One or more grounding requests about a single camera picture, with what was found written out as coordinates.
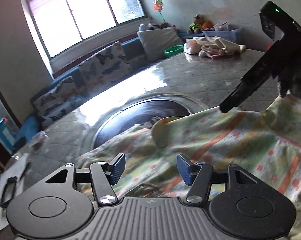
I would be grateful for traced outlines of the colourful patterned children's garment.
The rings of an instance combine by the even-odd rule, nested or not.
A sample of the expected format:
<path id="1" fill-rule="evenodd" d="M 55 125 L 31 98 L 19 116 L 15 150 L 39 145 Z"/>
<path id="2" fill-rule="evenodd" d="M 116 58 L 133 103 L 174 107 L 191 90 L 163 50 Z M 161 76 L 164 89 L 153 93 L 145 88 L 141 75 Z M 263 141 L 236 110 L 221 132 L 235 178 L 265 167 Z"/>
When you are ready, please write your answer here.
<path id="1" fill-rule="evenodd" d="M 217 169 L 237 164 L 289 198 L 297 219 L 289 233 L 301 239 L 301 99 L 277 98 L 262 112 L 211 108 L 187 117 L 168 117 L 152 128 L 134 125 L 77 159 L 87 168 L 118 153 L 126 168 L 114 186 L 118 197 L 185 197 L 176 168 L 184 154 Z"/>

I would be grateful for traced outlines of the pile of cream pink clothes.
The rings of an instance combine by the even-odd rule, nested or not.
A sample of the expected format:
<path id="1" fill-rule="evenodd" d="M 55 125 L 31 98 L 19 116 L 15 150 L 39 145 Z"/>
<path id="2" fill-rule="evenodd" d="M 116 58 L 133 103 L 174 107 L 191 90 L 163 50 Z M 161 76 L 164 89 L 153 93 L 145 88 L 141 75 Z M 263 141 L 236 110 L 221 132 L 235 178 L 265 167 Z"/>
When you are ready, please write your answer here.
<path id="1" fill-rule="evenodd" d="M 239 45 L 218 36 L 189 38 L 183 45 L 183 51 L 185 53 L 198 55 L 199 57 L 209 57 L 211 59 L 240 54 L 245 49 L 245 45 Z"/>

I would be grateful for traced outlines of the clear plastic storage bin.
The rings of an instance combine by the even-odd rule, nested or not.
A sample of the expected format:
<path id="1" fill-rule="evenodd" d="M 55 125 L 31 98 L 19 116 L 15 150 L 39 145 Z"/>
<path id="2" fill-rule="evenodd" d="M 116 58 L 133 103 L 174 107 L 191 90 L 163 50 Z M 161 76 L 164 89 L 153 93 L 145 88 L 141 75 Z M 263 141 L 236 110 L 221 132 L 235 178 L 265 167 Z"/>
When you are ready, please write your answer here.
<path id="1" fill-rule="evenodd" d="M 229 30 L 207 30 L 203 31 L 203 36 L 217 36 L 233 43 L 239 44 L 242 40 L 243 28 L 235 28 L 232 25 Z"/>

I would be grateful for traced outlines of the small clear plastic box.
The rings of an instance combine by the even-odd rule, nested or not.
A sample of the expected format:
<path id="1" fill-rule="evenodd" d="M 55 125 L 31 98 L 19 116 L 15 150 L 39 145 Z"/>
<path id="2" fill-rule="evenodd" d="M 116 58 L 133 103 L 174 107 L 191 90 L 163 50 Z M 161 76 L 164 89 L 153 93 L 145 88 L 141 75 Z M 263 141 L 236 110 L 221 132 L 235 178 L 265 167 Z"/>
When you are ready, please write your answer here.
<path id="1" fill-rule="evenodd" d="M 44 131 L 40 131 L 33 136 L 32 140 L 29 142 L 29 147 L 33 150 L 38 150 L 42 144 L 48 141 L 48 139 L 48 135 Z"/>

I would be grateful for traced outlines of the black round induction cooktop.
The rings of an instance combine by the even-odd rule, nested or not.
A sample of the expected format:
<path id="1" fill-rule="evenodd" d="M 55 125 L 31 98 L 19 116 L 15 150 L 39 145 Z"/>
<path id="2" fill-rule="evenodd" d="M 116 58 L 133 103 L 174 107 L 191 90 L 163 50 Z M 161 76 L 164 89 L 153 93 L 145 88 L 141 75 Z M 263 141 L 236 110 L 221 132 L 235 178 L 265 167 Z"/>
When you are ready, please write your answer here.
<path id="1" fill-rule="evenodd" d="M 184 117 L 192 111 L 174 99 L 152 98 L 137 102 L 110 116 L 97 130 L 92 148 L 97 148 L 114 136 L 134 125 L 152 128 L 159 120 L 170 117 Z"/>

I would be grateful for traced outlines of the left butterfly print cushion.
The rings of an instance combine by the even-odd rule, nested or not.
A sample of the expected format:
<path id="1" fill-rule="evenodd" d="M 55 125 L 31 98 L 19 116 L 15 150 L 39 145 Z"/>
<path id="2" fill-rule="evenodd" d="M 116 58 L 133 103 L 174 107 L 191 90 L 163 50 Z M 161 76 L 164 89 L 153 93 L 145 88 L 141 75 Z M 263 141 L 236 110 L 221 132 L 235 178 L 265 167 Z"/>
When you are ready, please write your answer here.
<path id="1" fill-rule="evenodd" d="M 34 100 L 33 107 L 42 128 L 67 115 L 86 101 L 72 76 L 67 76 L 51 90 Z"/>

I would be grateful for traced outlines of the butterfly print cushion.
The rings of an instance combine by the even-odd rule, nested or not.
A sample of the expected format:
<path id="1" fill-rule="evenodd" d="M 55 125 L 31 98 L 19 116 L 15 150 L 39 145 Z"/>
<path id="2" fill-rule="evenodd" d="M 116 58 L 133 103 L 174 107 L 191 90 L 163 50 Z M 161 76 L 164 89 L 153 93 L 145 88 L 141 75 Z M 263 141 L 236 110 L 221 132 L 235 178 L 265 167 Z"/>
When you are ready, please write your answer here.
<path id="1" fill-rule="evenodd" d="M 100 94 L 132 72 L 120 42 L 98 51 L 78 65 L 88 93 Z"/>
<path id="2" fill-rule="evenodd" d="M 86 101 L 72 76 L 67 76 L 51 90 L 34 100 L 33 107 L 42 128 L 67 115 Z"/>

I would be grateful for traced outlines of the blue sofa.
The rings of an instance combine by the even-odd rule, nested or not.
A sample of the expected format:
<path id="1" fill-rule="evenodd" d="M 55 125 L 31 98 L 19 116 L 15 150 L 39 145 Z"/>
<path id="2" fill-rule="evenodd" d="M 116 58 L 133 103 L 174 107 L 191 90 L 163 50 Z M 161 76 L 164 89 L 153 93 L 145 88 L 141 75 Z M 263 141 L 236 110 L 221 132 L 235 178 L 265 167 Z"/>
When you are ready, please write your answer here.
<path id="1" fill-rule="evenodd" d="M 149 64 L 139 38 L 115 42 L 94 53 L 30 99 L 33 112 L 22 124 L 14 150 L 23 147 L 39 131 Z"/>

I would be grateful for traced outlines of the teddy bear plush toy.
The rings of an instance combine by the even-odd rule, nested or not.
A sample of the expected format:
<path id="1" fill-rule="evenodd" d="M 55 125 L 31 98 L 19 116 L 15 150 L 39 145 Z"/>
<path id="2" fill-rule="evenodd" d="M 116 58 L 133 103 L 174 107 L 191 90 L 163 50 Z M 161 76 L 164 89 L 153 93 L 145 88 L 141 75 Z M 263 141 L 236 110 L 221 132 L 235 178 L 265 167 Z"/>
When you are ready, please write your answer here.
<path id="1" fill-rule="evenodd" d="M 199 34 L 211 29 L 212 27 L 212 21 L 206 20 L 202 14 L 197 14 L 193 18 L 193 23 L 189 26 L 188 34 Z"/>

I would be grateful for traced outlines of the blue cabinet in doorway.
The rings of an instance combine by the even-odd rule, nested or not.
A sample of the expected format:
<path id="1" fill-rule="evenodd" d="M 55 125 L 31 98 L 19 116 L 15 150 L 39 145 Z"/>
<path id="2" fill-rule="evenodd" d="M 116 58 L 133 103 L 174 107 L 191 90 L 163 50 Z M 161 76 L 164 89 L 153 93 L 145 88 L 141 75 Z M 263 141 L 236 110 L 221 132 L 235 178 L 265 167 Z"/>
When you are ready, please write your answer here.
<path id="1" fill-rule="evenodd" d="M 0 120 L 0 143 L 4 146 L 7 152 L 12 155 L 14 144 L 16 143 L 16 137 L 7 124 L 8 120 L 6 118 L 2 118 Z"/>

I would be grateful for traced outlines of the right butterfly print cushion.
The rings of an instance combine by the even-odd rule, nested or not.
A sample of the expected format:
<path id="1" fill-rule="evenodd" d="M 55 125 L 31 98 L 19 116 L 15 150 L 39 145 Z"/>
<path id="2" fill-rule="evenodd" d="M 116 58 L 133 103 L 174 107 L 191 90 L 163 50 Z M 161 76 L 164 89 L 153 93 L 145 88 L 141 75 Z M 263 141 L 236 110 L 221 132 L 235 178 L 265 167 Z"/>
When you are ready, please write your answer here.
<path id="1" fill-rule="evenodd" d="M 78 65 L 88 93 L 100 94 L 132 72 L 120 42 L 98 51 Z"/>

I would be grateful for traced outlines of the green plastic basin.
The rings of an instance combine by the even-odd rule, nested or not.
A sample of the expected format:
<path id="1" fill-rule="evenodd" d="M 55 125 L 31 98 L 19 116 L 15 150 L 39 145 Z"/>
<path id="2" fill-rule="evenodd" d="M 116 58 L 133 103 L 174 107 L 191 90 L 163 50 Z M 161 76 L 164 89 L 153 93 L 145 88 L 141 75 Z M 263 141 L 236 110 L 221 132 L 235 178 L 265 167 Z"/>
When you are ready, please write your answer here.
<path id="1" fill-rule="evenodd" d="M 183 52 L 183 45 L 176 45 L 176 46 L 167 48 L 164 51 L 164 55 L 166 58 L 169 58 L 169 57 L 172 57 L 172 56 L 182 53 L 182 52 Z"/>

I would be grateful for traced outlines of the grey plain cushion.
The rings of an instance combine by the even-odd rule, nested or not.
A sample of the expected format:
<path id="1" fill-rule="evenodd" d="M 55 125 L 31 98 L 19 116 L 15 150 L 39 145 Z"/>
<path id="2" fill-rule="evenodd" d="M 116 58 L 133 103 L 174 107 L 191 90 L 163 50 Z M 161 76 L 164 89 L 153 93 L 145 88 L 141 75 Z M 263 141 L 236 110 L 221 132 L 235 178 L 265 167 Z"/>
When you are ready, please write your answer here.
<path id="1" fill-rule="evenodd" d="M 183 45 L 183 40 L 172 27 L 154 30 L 138 31 L 137 35 L 149 62 L 155 62 L 165 57 L 165 50 Z"/>

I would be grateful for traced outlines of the colourful pinwheel toy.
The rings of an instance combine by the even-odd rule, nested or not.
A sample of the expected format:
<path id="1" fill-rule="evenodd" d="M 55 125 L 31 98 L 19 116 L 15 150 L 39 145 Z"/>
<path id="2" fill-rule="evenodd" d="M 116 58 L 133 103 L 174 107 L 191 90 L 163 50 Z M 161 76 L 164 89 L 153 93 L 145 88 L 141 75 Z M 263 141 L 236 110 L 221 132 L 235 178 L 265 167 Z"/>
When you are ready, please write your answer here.
<path id="1" fill-rule="evenodd" d="M 167 23 L 165 18 L 163 17 L 163 14 L 162 14 L 163 7 L 164 7 L 164 3 L 163 3 L 162 0 L 154 0 L 154 2 L 153 2 L 154 10 L 157 11 L 160 14 L 160 16 L 163 19 L 164 23 Z"/>

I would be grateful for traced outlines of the window with frame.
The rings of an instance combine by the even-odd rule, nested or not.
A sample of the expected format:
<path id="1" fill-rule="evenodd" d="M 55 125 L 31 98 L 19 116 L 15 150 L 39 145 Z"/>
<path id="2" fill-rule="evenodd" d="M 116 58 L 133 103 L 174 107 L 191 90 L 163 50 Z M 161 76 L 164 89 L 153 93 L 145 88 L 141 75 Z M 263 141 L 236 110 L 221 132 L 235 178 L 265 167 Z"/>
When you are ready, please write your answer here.
<path id="1" fill-rule="evenodd" d="M 146 17 L 140 0 L 23 0 L 49 59 L 109 29 Z"/>

